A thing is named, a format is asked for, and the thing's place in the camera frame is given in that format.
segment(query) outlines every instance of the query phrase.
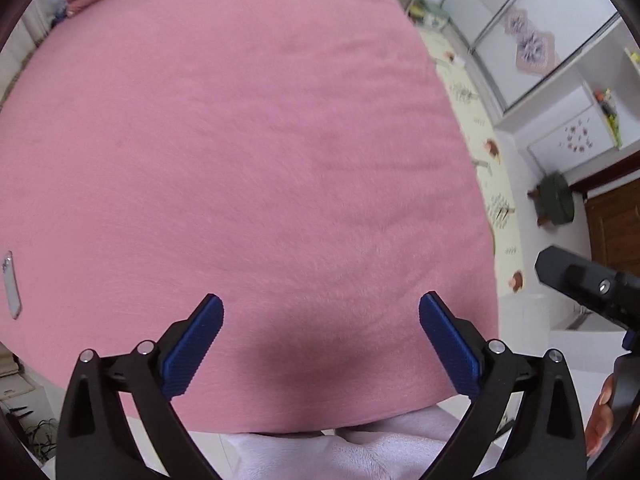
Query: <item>pink blanket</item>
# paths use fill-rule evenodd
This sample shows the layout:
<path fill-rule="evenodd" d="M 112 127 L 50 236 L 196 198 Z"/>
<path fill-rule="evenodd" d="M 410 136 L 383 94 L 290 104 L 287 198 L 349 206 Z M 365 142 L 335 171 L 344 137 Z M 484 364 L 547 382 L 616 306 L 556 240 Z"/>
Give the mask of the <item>pink blanket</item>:
<path fill-rule="evenodd" d="M 208 292 L 225 326 L 190 430 L 352 426 L 452 387 L 437 290 L 497 333 L 492 239 L 433 63 L 395 0 L 103 0 L 0 114 L 0 340 L 64 385 Z"/>

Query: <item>floor mat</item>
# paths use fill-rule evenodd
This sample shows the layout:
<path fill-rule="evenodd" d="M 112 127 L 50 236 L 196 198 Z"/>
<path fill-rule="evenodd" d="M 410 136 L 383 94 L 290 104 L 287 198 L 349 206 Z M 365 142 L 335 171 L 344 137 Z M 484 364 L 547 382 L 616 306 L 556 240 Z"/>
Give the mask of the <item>floor mat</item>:
<path fill-rule="evenodd" d="M 455 52 L 449 41 L 433 30 L 419 28 L 418 31 L 436 62 L 438 76 L 447 89 L 476 167 L 487 218 L 494 234 L 498 296 L 513 294 L 524 287 L 522 244 L 511 184 L 500 159 L 494 128 L 466 70 L 449 60 L 449 53 Z"/>

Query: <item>wooden door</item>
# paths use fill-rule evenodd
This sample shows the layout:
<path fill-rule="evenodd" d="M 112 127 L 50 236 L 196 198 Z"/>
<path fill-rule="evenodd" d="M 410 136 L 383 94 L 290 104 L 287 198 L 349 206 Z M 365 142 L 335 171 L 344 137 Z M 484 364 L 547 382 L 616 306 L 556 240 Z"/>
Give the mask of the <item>wooden door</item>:
<path fill-rule="evenodd" d="M 591 257 L 640 276 L 640 180 L 587 201 Z"/>

